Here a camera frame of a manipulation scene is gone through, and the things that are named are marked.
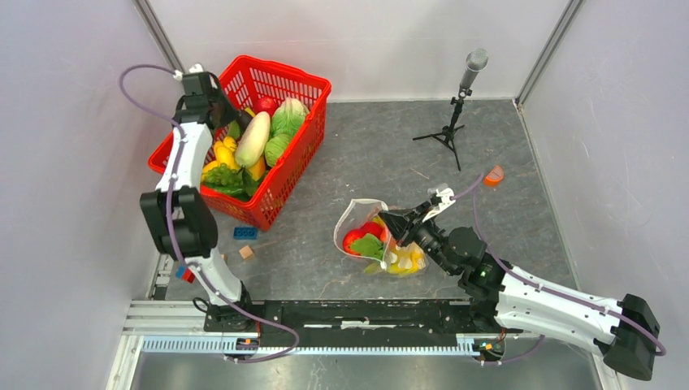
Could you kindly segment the red apple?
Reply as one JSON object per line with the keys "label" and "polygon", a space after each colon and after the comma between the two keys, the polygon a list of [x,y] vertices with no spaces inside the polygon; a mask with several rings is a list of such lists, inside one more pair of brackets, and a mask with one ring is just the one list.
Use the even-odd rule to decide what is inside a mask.
{"label": "red apple", "polygon": [[353,244],[355,241],[362,239],[367,232],[361,228],[353,229],[349,231],[342,240],[342,249],[347,253],[355,256],[360,256],[361,253],[354,249]]}

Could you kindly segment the yellow banana bunch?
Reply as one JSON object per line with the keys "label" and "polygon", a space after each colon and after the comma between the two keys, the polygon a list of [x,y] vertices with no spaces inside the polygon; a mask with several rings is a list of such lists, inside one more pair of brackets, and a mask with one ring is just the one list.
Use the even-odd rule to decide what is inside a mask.
{"label": "yellow banana bunch", "polygon": [[362,226],[362,229],[376,236],[381,242],[380,267],[389,275],[417,275],[427,269],[428,261],[420,247],[416,244],[400,247],[379,216],[372,217]]}

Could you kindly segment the orange carrot with leaves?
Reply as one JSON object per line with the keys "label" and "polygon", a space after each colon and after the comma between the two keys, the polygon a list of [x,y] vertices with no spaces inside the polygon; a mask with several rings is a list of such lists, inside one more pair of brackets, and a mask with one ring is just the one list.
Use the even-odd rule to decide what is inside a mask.
{"label": "orange carrot with leaves", "polygon": [[354,242],[354,249],[360,252],[362,257],[382,261],[388,238],[387,228],[382,223],[375,221],[366,222],[359,228],[365,230],[367,234]]}

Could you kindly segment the clear polka dot zip bag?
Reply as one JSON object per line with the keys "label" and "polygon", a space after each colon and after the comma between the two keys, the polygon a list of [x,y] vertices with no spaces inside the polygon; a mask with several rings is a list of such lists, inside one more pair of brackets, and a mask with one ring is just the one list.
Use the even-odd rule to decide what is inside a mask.
{"label": "clear polka dot zip bag", "polygon": [[429,261],[416,244],[400,246],[379,216],[387,211],[384,201],[356,198],[337,221],[333,232],[336,248],[355,261],[364,262],[368,275],[409,277],[426,271]]}

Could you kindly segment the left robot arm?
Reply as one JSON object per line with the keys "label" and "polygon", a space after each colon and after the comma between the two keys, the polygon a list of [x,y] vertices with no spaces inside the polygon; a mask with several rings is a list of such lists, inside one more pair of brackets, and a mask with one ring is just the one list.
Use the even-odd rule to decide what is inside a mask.
{"label": "left robot arm", "polygon": [[206,291],[205,298],[193,299],[206,316],[205,330],[246,331],[254,325],[255,309],[219,252],[218,226],[200,192],[215,129],[238,112],[212,73],[197,67],[174,77],[183,95],[171,118],[170,156],[155,190],[141,195],[140,207],[158,251],[172,256]]}

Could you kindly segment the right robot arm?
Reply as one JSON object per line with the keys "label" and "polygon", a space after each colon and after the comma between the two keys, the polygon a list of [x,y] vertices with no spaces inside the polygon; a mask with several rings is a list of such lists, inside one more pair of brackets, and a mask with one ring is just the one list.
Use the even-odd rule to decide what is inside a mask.
{"label": "right robot arm", "polygon": [[536,333],[600,356],[621,375],[649,381],[660,324],[642,297],[598,297],[534,276],[493,254],[472,227],[445,232],[431,216],[431,203],[379,212],[393,240],[416,244],[471,298],[471,325]]}

